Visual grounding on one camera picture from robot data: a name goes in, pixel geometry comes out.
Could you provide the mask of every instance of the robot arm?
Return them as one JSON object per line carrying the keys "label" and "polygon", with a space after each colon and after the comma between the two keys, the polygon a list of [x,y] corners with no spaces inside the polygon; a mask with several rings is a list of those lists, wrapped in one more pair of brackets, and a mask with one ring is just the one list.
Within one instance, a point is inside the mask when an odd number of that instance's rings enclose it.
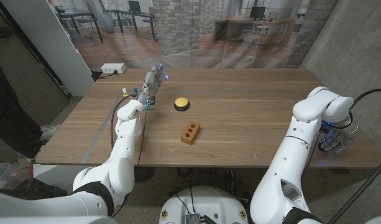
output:
{"label": "robot arm", "polygon": [[142,133],[139,116],[154,104],[155,95],[168,78],[162,69],[162,65],[153,67],[146,74],[136,100],[119,109],[115,127],[117,141],[109,159],[78,173],[72,195],[28,201],[0,194],[3,203],[0,204],[0,217],[111,216],[134,187],[135,141]]}
{"label": "robot arm", "polygon": [[[350,97],[317,87],[293,107],[290,127],[251,200],[250,214],[255,223],[290,223],[285,218],[295,208],[310,213],[301,188],[301,175],[313,138],[322,120],[327,123],[346,120],[352,104]],[[316,222],[307,218],[303,223]]]}

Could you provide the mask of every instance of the printed backdrop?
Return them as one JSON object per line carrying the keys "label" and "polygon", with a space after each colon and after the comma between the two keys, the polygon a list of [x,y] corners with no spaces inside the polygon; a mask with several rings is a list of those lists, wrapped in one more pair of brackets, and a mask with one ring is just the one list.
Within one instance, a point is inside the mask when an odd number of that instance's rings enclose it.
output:
{"label": "printed backdrop", "polygon": [[[149,68],[157,62],[175,68],[284,68],[310,2],[49,1],[92,70],[119,62],[129,68]],[[133,8],[137,12],[131,15]],[[79,12],[94,17],[75,16]],[[73,15],[73,20],[59,14]]]}

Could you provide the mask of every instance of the white power strip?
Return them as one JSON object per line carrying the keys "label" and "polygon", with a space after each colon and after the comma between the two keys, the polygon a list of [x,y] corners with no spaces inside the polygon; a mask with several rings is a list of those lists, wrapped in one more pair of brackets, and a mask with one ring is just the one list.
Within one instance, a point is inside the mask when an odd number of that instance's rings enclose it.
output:
{"label": "white power strip", "polygon": [[113,74],[117,70],[117,74],[123,74],[127,67],[124,63],[105,63],[102,66],[102,72],[104,74]]}

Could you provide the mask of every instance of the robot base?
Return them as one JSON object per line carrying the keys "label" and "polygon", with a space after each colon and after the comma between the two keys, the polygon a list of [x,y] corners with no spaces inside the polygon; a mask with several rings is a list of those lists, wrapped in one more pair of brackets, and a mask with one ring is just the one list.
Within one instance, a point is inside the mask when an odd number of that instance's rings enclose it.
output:
{"label": "robot base", "polygon": [[[246,210],[242,204],[226,191],[212,186],[194,186],[191,187],[191,192],[196,214],[199,214],[201,219],[207,216],[206,220],[209,219],[215,223],[248,223]],[[190,188],[182,190],[177,195],[193,214]],[[168,199],[161,209],[159,224],[201,223],[200,221],[186,222],[188,211],[183,203],[176,195]]]}

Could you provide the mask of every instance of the computer monitor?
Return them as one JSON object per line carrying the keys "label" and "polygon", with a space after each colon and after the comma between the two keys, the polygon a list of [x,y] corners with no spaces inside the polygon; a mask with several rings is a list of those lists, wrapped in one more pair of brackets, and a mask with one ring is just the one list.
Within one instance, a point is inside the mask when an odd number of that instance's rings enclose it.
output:
{"label": "computer monitor", "polygon": [[140,12],[139,1],[128,1],[128,3],[129,3],[129,10],[131,12]]}
{"label": "computer monitor", "polygon": [[266,7],[252,7],[250,18],[263,19]]}

